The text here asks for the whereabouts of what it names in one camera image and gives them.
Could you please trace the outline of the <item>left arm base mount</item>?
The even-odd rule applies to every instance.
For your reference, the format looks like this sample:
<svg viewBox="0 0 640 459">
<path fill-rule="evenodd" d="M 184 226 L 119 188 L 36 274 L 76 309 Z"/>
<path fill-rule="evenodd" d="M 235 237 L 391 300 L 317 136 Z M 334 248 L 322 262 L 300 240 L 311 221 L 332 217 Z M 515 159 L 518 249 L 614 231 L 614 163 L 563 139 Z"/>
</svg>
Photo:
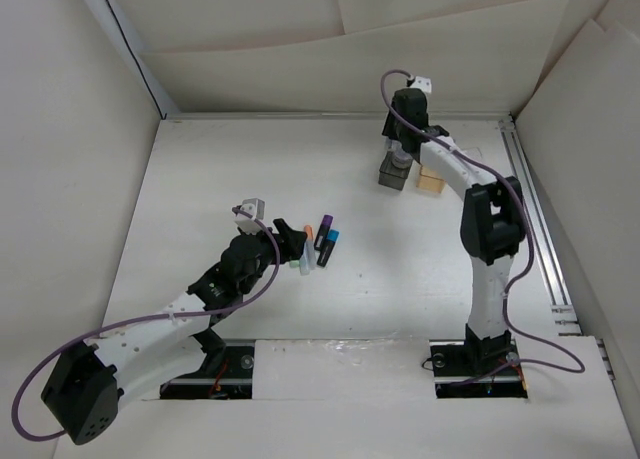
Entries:
<svg viewBox="0 0 640 459">
<path fill-rule="evenodd" d="M 220 359 L 163 384 L 161 400 L 249 400 L 253 392 L 255 341 L 232 340 Z"/>
</svg>

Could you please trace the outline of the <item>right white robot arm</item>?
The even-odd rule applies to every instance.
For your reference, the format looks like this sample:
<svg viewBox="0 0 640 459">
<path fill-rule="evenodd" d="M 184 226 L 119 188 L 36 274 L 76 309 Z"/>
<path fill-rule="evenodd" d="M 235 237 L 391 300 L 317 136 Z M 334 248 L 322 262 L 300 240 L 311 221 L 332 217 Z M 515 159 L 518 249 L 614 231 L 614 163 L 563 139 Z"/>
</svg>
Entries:
<svg viewBox="0 0 640 459">
<path fill-rule="evenodd" d="M 496 368 L 512 351 L 503 315 L 505 288 L 526 235 L 519 181 L 491 172 L 461 152 L 446 131 L 431 127 L 427 95 L 400 89 L 390 102 L 383 135 L 420 165 L 435 171 L 463 201 L 462 245 L 472 264 L 471 312 L 464 342 L 434 347 L 434 366 L 444 376 L 479 376 Z"/>
</svg>

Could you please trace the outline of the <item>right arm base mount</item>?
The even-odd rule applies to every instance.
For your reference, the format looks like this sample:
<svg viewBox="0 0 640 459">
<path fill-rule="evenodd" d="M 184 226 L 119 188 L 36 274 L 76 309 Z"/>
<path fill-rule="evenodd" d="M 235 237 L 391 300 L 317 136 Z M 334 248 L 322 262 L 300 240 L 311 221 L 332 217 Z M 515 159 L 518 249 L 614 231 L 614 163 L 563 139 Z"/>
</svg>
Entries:
<svg viewBox="0 0 640 459">
<path fill-rule="evenodd" d="M 438 399 L 526 399 L 528 392 L 519 366 L 515 342 L 489 359 L 475 360 L 463 341 L 430 341 L 430 355 L 422 363 L 434 377 Z"/>
</svg>

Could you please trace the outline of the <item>clear tape dispenser roll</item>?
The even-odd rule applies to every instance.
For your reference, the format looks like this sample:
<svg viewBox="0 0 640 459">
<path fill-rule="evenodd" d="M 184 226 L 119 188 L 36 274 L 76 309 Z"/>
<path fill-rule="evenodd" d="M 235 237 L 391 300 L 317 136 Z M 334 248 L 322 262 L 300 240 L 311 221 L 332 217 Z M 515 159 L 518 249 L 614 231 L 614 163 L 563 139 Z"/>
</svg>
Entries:
<svg viewBox="0 0 640 459">
<path fill-rule="evenodd" d="M 402 148 L 390 151 L 391 166 L 395 170 L 409 170 L 413 164 L 413 157 Z"/>
</svg>

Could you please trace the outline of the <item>orange cap clear marker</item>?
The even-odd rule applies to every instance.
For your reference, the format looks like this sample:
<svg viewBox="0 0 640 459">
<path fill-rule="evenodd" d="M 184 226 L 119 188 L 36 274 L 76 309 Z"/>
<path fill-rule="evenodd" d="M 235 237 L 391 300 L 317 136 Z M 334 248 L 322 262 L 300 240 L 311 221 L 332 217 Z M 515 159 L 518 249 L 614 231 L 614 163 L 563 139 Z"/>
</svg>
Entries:
<svg viewBox="0 0 640 459">
<path fill-rule="evenodd" d="M 309 262 L 309 264 L 314 264 L 316 261 L 316 256 L 315 256 L 313 229 L 310 225 L 305 225 L 304 231 L 307 236 L 306 242 L 305 242 L 305 254 L 307 257 L 307 261 Z"/>
</svg>

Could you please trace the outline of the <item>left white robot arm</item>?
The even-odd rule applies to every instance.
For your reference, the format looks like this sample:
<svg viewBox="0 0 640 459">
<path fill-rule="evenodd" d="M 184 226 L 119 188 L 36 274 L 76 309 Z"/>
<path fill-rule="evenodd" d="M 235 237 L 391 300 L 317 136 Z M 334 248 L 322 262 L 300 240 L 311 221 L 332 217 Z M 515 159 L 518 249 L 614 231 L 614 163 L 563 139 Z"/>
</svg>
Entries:
<svg viewBox="0 0 640 459">
<path fill-rule="evenodd" d="M 122 323 L 65 348 L 41 399 L 76 445 L 96 439 L 128 403 L 176 377 L 212 375 L 226 348 L 213 326 L 255 298 L 267 269 L 301 258 L 307 235 L 282 219 L 250 233 L 247 220 L 219 261 L 157 319 Z"/>
</svg>

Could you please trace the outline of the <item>blue pastel highlighter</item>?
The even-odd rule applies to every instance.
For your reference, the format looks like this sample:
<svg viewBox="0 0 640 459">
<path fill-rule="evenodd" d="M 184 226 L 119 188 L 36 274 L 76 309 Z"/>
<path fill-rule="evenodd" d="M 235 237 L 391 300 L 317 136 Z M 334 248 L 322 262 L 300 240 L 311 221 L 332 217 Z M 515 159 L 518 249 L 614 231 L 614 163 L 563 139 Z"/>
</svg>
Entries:
<svg viewBox="0 0 640 459">
<path fill-rule="evenodd" d="M 315 268 L 316 259 L 315 259 L 315 250 L 313 246 L 313 241 L 311 239 L 307 239 L 305 241 L 303 254 L 299 260 L 299 272 L 302 276 L 309 275 L 311 271 Z"/>
</svg>

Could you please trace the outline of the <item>blue cap black marker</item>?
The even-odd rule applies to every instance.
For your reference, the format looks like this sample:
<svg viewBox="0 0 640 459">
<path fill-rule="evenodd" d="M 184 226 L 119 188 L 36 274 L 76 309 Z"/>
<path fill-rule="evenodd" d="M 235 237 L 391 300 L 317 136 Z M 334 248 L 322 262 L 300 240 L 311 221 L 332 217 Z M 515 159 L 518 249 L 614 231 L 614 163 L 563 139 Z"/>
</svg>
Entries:
<svg viewBox="0 0 640 459">
<path fill-rule="evenodd" d="M 339 235 L 340 233 L 334 229 L 331 229 L 328 232 L 327 237 L 324 240 L 321 246 L 320 253 L 318 255 L 318 259 L 317 259 L 318 267 L 324 268 L 328 264 L 328 261 L 333 253 L 333 250 L 335 248 Z"/>
</svg>

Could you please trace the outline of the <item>purple cap black marker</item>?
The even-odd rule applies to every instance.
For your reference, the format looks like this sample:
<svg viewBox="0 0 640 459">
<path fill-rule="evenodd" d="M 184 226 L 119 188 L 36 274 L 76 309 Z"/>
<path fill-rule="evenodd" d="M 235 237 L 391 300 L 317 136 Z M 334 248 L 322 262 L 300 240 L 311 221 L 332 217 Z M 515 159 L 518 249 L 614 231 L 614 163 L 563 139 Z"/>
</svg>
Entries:
<svg viewBox="0 0 640 459">
<path fill-rule="evenodd" d="M 323 216 L 315 236 L 315 241 L 314 241 L 315 251 L 320 252 L 322 250 L 323 244 L 328 236 L 328 233 L 331 230 L 332 222 L 333 222 L 332 215 L 325 214 Z"/>
</svg>

